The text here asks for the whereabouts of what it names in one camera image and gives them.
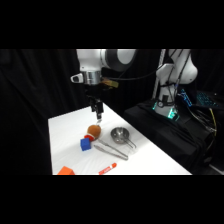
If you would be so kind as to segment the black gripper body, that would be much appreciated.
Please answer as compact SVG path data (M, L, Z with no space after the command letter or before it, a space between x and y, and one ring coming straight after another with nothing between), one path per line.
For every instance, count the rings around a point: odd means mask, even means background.
M97 109L97 103L102 103L101 101L102 86L101 85L86 85L85 93L89 100L90 106L95 104Z

